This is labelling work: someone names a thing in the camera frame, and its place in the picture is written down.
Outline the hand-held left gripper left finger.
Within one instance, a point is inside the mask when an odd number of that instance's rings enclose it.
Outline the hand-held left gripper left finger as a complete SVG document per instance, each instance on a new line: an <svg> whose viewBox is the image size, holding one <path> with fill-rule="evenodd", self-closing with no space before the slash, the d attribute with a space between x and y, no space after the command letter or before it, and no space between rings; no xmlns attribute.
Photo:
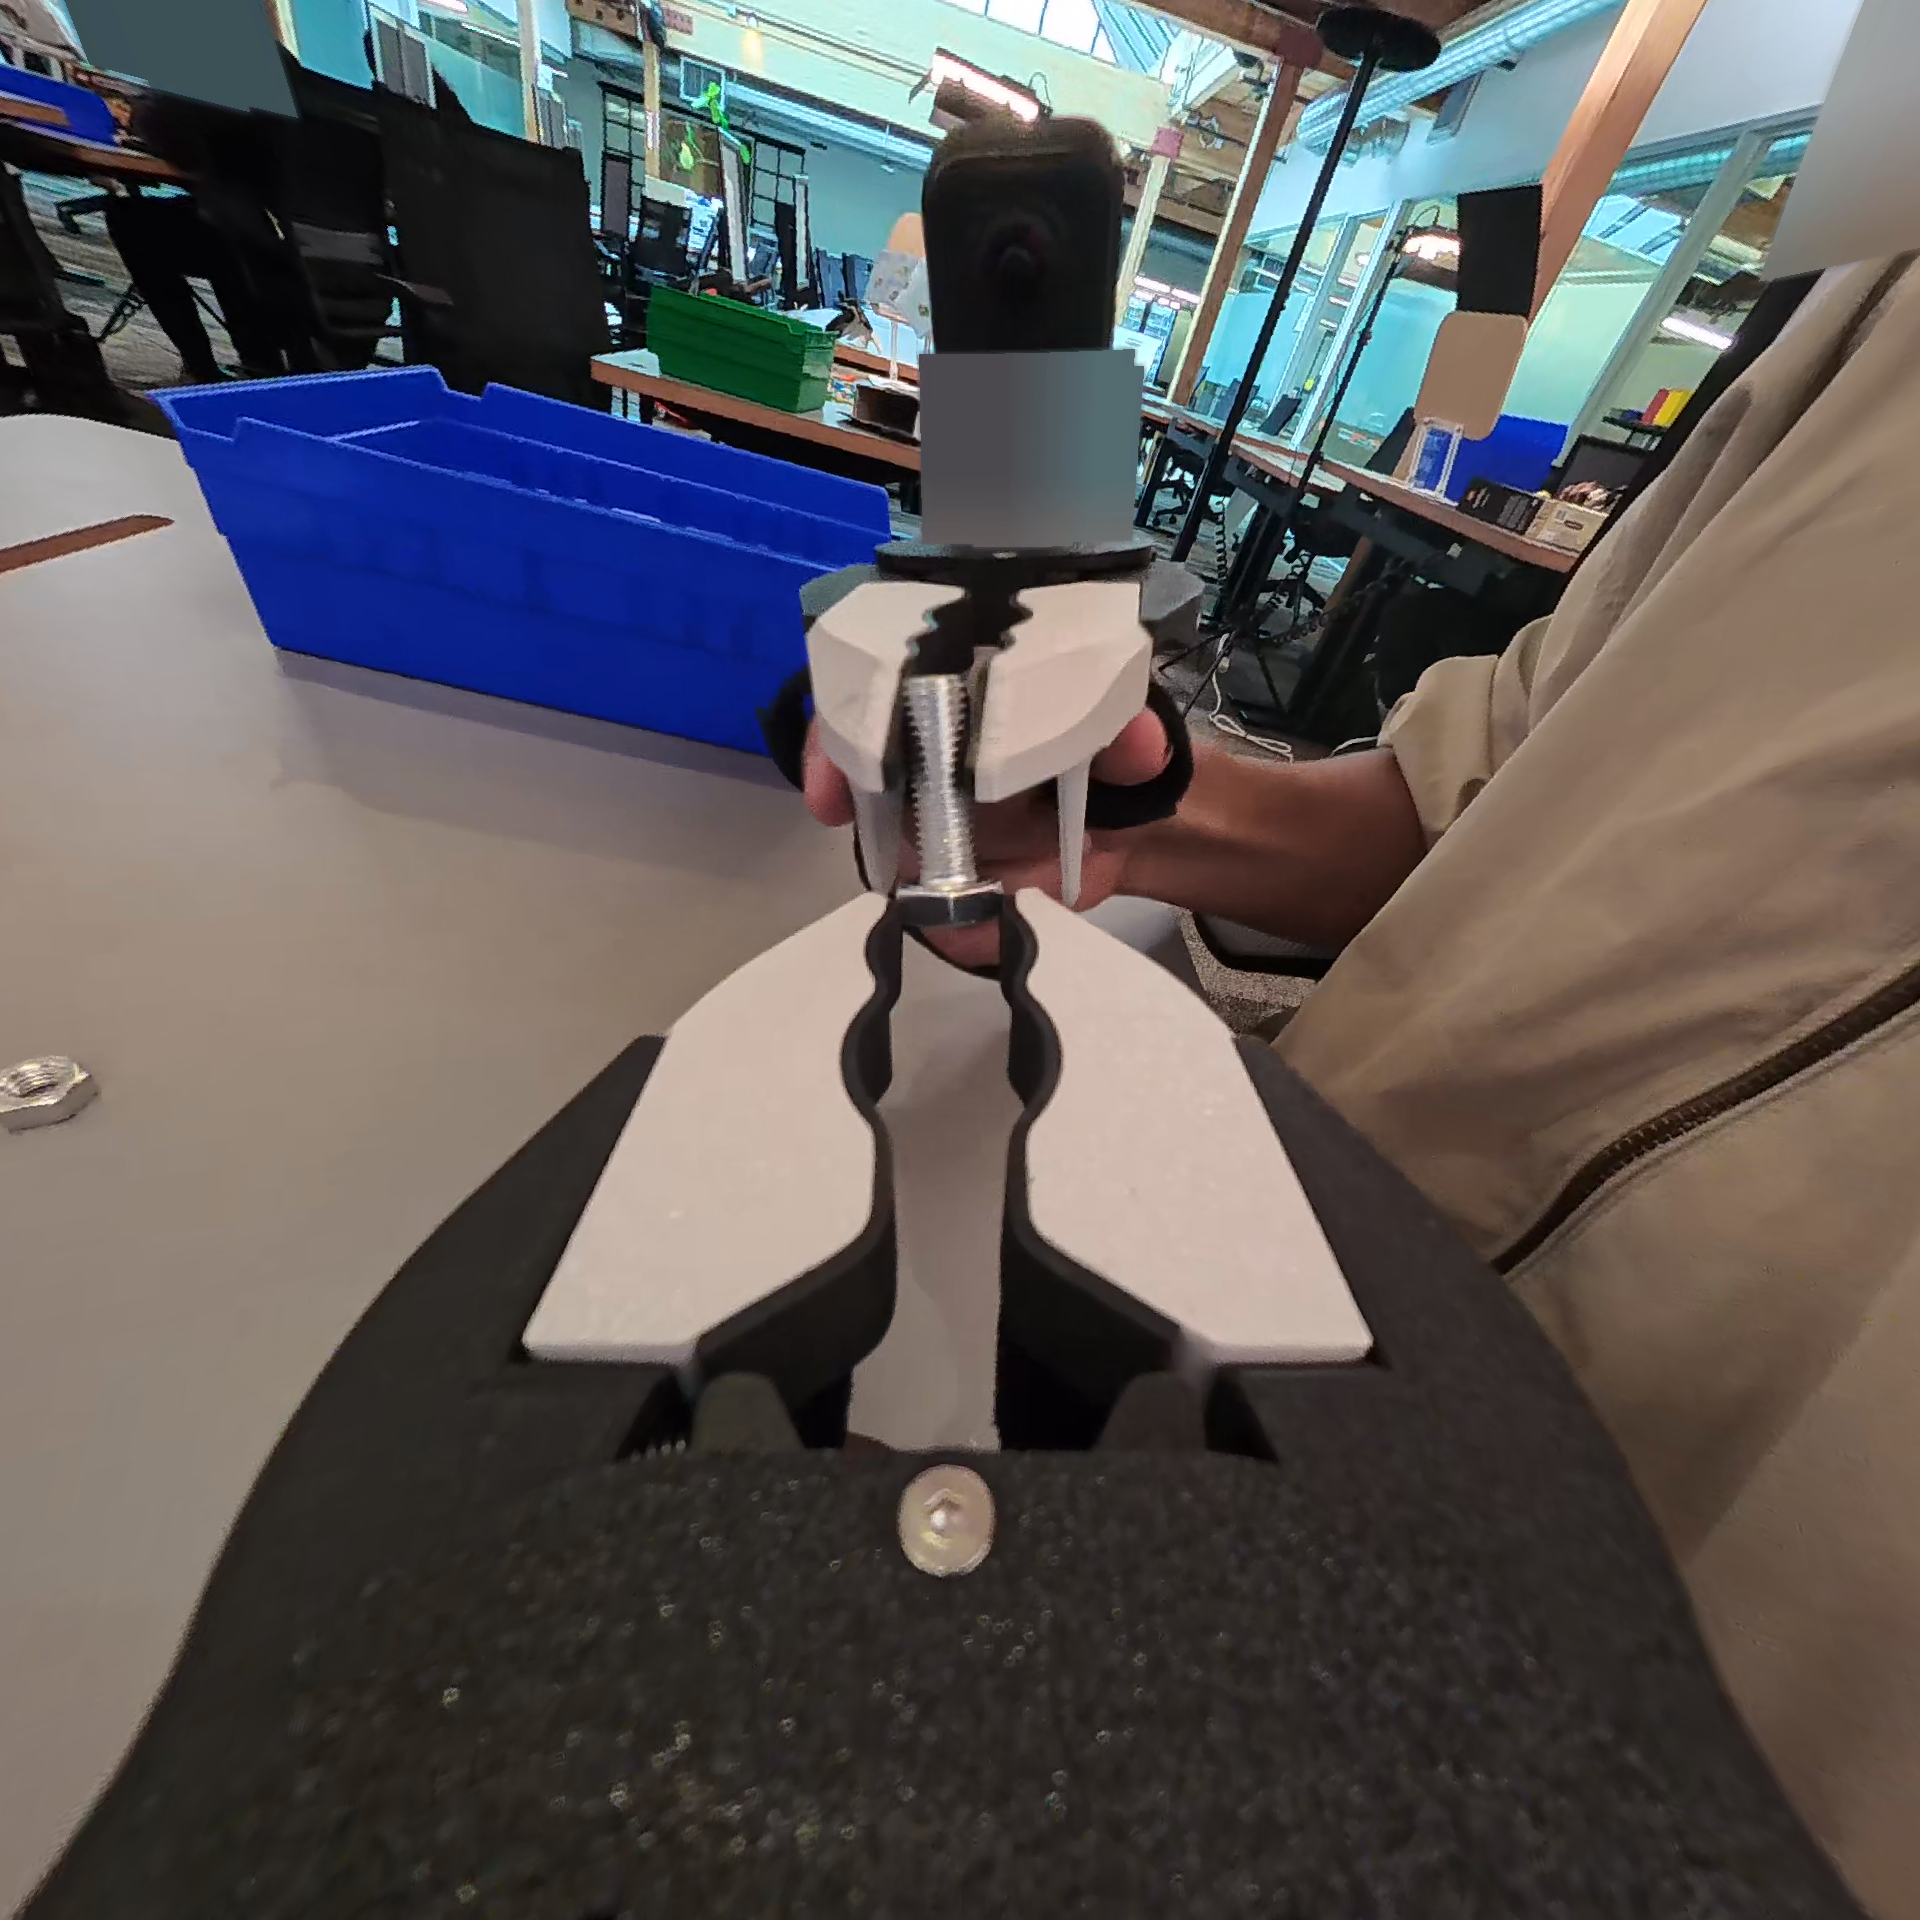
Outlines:
<svg viewBox="0 0 1920 1920"><path fill-rule="evenodd" d="M528 1358L651 1365L687 1404L772 1384L805 1441L847 1441L899 1289L894 1079L902 926L830 911L683 1016L645 1076L522 1334Z"/></svg>

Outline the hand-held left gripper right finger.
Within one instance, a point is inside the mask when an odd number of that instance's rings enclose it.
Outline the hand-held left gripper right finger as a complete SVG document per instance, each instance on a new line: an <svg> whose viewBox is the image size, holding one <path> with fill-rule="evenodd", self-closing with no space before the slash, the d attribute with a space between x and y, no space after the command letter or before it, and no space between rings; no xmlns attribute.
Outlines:
<svg viewBox="0 0 1920 1920"><path fill-rule="evenodd" d="M1221 1424L1368 1384L1376 1340L1229 1028L1039 892L1007 905L1003 987L1003 1439L1095 1441L1150 1378Z"/></svg>

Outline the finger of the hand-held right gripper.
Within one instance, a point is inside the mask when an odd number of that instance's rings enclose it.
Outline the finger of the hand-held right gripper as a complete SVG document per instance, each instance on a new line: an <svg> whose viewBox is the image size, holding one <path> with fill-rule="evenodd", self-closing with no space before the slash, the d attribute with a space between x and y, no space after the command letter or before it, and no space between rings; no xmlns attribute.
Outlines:
<svg viewBox="0 0 1920 1920"><path fill-rule="evenodd" d="M850 781L866 883L881 896L899 880L910 776L902 683L947 605L949 587L856 587L807 639L822 755Z"/></svg>
<svg viewBox="0 0 1920 1920"><path fill-rule="evenodd" d="M1028 589L1018 608L1023 617L986 668L978 704L978 802L1087 773L1146 708L1152 639L1138 583Z"/></svg>

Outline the steel hex bolt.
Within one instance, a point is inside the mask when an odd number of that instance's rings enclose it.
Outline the steel hex bolt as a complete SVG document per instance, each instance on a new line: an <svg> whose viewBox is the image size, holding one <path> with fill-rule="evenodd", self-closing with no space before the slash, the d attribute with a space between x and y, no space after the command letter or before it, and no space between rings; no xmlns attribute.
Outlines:
<svg viewBox="0 0 1920 1920"><path fill-rule="evenodd" d="M961 673L912 673L899 708L910 747L915 875L899 878L902 925L917 934L967 933L1003 915L1005 890L976 869L967 755L970 691Z"/></svg>

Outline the blue plastic bin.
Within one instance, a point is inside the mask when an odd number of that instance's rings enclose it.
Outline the blue plastic bin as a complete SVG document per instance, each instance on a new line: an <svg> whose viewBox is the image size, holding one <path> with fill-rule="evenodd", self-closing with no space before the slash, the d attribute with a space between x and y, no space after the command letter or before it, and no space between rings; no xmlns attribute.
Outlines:
<svg viewBox="0 0 1920 1920"><path fill-rule="evenodd" d="M156 394L284 653L764 755L871 483L429 369Z"/></svg>

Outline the person's right hand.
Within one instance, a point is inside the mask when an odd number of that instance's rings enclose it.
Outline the person's right hand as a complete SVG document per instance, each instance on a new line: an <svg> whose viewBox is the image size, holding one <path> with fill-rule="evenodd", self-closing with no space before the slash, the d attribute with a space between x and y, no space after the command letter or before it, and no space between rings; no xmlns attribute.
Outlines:
<svg viewBox="0 0 1920 1920"><path fill-rule="evenodd" d="M1152 781L1164 768L1169 747L1163 719L1152 711L1135 719L1102 756L1094 776L1117 784ZM856 792L830 761L816 723L809 723L803 756L803 797L809 813L830 829L851 828ZM1173 880L1184 878L1180 835L1196 821L1176 815L1126 832L1090 832L1084 838L1080 910L1090 915L1108 900L1152 900L1176 908ZM1064 898L1059 819L1054 792L1035 789L975 815L975 856L985 880L1008 896L1025 890ZM1001 956L998 923L961 930L935 929L922 943L964 972L995 974Z"/></svg>

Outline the light panel on stand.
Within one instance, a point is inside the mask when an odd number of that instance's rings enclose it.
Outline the light panel on stand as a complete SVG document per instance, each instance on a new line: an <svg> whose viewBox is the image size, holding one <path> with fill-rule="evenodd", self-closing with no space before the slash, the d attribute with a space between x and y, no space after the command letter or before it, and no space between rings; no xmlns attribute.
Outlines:
<svg viewBox="0 0 1920 1920"><path fill-rule="evenodd" d="M1003 113L1023 125L1035 125L1054 113L1031 88L990 74L949 49L937 49L930 56L913 95L930 98L933 122L947 132L990 113Z"/></svg>

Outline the black office chair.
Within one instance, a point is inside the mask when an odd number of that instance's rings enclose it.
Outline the black office chair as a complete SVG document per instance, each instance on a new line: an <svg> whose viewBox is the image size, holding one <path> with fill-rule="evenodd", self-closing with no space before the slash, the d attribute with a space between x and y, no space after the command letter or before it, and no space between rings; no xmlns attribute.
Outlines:
<svg viewBox="0 0 1920 1920"><path fill-rule="evenodd" d="M1198 949L1223 972L1321 982L1338 959L1336 950L1261 934L1219 916L1190 915L1188 925Z"/></svg>
<svg viewBox="0 0 1920 1920"><path fill-rule="evenodd" d="M405 361L462 394L506 387L606 410L591 377L610 333L580 156L384 90L373 101Z"/></svg>

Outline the stack of green bins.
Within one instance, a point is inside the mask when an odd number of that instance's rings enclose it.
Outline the stack of green bins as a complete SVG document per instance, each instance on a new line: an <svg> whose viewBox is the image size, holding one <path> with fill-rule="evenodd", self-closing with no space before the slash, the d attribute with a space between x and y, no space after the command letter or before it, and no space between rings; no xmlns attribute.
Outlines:
<svg viewBox="0 0 1920 1920"><path fill-rule="evenodd" d="M794 415L830 402L831 333L767 308L655 287L645 308L645 349L664 377L710 393Z"/></svg>

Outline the wooden table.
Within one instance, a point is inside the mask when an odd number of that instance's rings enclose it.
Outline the wooden table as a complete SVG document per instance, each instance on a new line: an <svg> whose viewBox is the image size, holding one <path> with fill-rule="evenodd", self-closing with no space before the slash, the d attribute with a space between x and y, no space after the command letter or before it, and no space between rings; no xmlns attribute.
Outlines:
<svg viewBox="0 0 1920 1920"><path fill-rule="evenodd" d="M920 444L890 440L860 425L844 402L826 402L814 410L782 410L752 398L724 394L697 382L650 372L642 367L640 350L594 356L589 363L591 379L622 401L667 409L674 415L728 422L752 428L762 438L801 444L866 463L881 463L899 471L917 473L922 467Z"/></svg>

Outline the black floor lamp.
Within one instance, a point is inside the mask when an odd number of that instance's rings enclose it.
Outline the black floor lamp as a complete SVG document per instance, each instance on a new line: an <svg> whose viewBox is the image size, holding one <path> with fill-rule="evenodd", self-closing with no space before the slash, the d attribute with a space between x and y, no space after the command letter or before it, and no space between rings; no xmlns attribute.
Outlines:
<svg viewBox="0 0 1920 1920"><path fill-rule="evenodd" d="M1232 397L1228 415L1217 428L1208 459L1196 476L1187 518L1170 546L1169 556L1174 565L1184 565L1188 561L1207 521L1208 501L1213 494L1221 491L1237 431L1248 417L1248 409L1256 393L1258 375L1263 369L1277 325L1283 320L1283 308L1291 296L1314 229L1324 214L1332 181L1336 179L1343 155L1353 137L1353 132L1357 130L1357 122L1371 84L1380 71L1394 76L1421 74L1430 70L1442 53L1442 40L1427 29L1427 24L1411 17L1368 5L1349 5L1324 13L1318 32L1332 56L1345 61L1354 61L1357 71L1346 94L1346 101L1338 113L1338 122L1332 130L1332 139L1296 230L1293 245L1286 256L1283 271L1248 354L1248 369L1235 394Z"/></svg>

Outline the wooden board document stand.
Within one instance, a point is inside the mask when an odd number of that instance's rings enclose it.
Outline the wooden board document stand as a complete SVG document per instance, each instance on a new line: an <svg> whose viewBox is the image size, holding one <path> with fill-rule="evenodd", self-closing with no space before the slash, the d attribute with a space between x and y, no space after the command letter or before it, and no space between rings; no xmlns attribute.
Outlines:
<svg viewBox="0 0 1920 1920"><path fill-rule="evenodd" d="M1442 321L1397 480L1432 497L1445 494L1461 449L1499 427L1526 335L1524 313L1454 312Z"/></svg>

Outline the black flag panel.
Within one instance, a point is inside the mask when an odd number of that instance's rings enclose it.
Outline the black flag panel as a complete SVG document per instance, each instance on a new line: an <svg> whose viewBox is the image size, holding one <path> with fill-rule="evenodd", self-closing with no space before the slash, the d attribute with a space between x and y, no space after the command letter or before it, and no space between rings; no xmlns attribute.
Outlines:
<svg viewBox="0 0 1920 1920"><path fill-rule="evenodd" d="M1455 309L1532 320L1540 271L1540 181L1457 197Z"/></svg>

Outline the steel hex nut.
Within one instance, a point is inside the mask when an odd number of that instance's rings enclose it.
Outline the steel hex nut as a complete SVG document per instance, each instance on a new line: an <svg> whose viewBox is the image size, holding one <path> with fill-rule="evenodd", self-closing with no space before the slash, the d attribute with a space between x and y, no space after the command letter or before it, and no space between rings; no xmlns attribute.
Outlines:
<svg viewBox="0 0 1920 1920"><path fill-rule="evenodd" d="M78 1118L97 1097L97 1077L70 1055L2 1067L2 1130L22 1135Z"/></svg>

